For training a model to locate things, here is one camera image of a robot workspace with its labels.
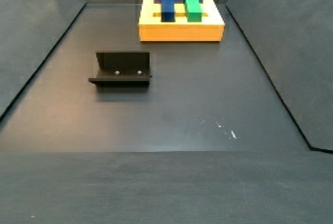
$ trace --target green block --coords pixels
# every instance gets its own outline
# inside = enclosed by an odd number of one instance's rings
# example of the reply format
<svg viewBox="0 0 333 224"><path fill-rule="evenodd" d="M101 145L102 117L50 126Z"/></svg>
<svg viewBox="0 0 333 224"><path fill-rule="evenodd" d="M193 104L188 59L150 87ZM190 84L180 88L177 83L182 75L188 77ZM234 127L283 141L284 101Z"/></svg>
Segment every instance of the green block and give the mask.
<svg viewBox="0 0 333 224"><path fill-rule="evenodd" d="M189 22L202 22L202 6L200 0L185 0L186 17Z"/></svg>

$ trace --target gray floor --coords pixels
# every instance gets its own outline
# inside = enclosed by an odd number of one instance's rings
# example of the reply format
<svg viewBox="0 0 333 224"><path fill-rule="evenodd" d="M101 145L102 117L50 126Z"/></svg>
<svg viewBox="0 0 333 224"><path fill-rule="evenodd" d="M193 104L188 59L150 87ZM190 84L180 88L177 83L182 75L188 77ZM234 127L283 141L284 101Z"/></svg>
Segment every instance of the gray floor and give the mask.
<svg viewBox="0 0 333 224"><path fill-rule="evenodd" d="M332 223L333 157L220 8L213 44L141 44L134 6L86 8L2 123L0 223ZM149 91L97 91L97 50L153 53Z"/></svg>
<svg viewBox="0 0 333 224"><path fill-rule="evenodd" d="M221 43L146 43L140 8L89 5L2 123L0 151L307 151L240 29ZM148 91L101 90L97 51L152 52Z"/></svg>

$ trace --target yellow block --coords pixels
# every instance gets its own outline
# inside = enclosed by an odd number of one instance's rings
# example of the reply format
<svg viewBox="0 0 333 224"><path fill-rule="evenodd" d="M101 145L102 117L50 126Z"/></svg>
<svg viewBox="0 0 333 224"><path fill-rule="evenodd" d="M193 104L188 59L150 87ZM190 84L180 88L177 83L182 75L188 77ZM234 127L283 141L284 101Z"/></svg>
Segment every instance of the yellow block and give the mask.
<svg viewBox="0 0 333 224"><path fill-rule="evenodd" d="M154 0L144 0L140 20L141 41L221 41L225 23L214 0L204 0L202 22L188 22L182 4L176 4L176 22L162 22L160 7Z"/></svg>
<svg viewBox="0 0 333 224"><path fill-rule="evenodd" d="M186 17L186 10L185 10L185 4L184 3L176 3L174 4L174 11L176 11L176 17ZM156 3L154 4L154 17L160 18L162 16L162 4Z"/></svg>

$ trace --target white speck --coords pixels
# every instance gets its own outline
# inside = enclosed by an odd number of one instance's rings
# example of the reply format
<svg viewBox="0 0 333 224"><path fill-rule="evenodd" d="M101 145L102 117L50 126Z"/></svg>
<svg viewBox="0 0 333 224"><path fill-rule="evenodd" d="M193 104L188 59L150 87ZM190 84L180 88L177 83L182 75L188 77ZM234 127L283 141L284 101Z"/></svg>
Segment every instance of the white speck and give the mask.
<svg viewBox="0 0 333 224"><path fill-rule="evenodd" d="M232 131L232 135L233 135L234 139L237 139L237 136L236 136L236 134L234 134L234 131Z"/></svg>

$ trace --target blue block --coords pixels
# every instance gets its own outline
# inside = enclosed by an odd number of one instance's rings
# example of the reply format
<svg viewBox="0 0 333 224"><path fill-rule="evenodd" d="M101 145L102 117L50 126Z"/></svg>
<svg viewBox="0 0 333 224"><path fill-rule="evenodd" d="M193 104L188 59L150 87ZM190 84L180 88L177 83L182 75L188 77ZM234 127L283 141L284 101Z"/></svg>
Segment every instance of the blue block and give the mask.
<svg viewBox="0 0 333 224"><path fill-rule="evenodd" d="M162 0L162 22L176 22L174 0Z"/></svg>

